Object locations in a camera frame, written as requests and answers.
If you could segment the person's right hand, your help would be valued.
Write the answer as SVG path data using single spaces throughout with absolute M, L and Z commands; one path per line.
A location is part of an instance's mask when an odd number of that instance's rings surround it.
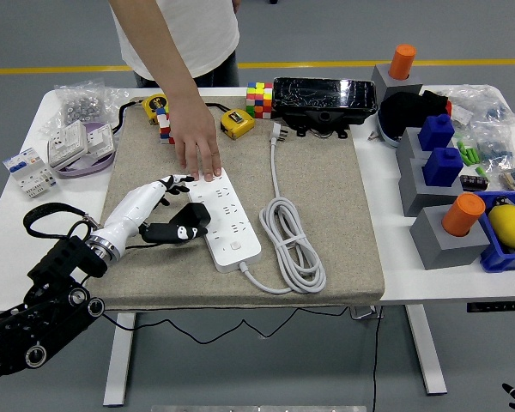
M 215 120 L 199 94 L 168 94 L 171 132 L 180 167 L 206 182 L 221 175 Z

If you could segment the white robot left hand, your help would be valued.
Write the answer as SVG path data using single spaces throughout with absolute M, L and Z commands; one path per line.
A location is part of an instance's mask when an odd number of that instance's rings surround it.
M 151 245 L 182 244 L 204 236 L 210 216 L 201 203 L 187 203 L 168 223 L 146 222 L 159 204 L 168 204 L 167 193 L 187 193 L 189 189 L 182 184 L 193 180 L 191 176 L 174 174 L 130 191 L 87 244 L 109 263 L 117 262 L 125 253 L 127 240 L 138 234 Z

